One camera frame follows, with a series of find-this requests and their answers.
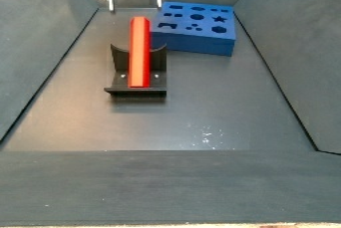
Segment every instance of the shape sorter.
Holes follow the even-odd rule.
[[[232,7],[165,2],[152,23],[152,48],[231,56],[235,42]]]

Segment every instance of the circular hole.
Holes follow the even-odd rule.
[[[189,16],[189,18],[193,20],[201,20],[204,17],[201,15],[193,14]]]
[[[200,8],[200,7],[192,7],[191,9],[195,10],[195,11],[203,11],[203,10],[204,10],[204,9]]]
[[[223,28],[220,26],[213,26],[213,27],[211,27],[211,31],[213,33],[224,33],[227,30],[225,30],[225,28]]]

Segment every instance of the star-shaped hole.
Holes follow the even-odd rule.
[[[223,18],[220,16],[212,17],[212,19],[213,19],[213,22],[221,22],[221,23],[224,23],[224,20],[227,20],[225,18]]]

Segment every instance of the gray floor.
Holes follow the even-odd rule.
[[[231,58],[168,52],[164,102],[110,98],[109,45],[126,48],[130,17],[155,13],[97,12],[2,150],[312,150],[236,22]]]

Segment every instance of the black holder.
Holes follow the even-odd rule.
[[[161,97],[167,95],[167,46],[150,50],[150,85],[148,88],[128,87],[129,52],[110,45],[114,64],[112,86],[104,91],[112,96]]]

